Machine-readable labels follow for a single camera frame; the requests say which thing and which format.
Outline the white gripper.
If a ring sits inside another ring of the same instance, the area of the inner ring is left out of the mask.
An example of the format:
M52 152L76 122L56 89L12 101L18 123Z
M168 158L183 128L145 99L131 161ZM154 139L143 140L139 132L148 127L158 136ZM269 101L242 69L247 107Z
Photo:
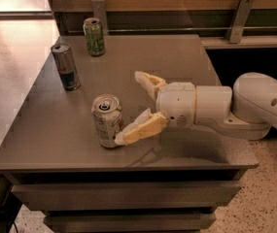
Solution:
M159 134L167 125L191 128L194 124L195 86L192 83L170 83L154 75L136 71L135 80L155 101L157 113L144 111L116 135L118 146L127 146Z

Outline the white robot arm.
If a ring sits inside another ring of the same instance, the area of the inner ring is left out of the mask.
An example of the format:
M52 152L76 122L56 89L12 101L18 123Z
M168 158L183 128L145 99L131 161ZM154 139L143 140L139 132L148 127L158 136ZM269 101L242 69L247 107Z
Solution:
M232 87L167 83L145 72L138 82L156 102L117 134L115 143L129 145L159 134L166 127L209 127L225 136L258 140L277 129L277 80L246 73Z

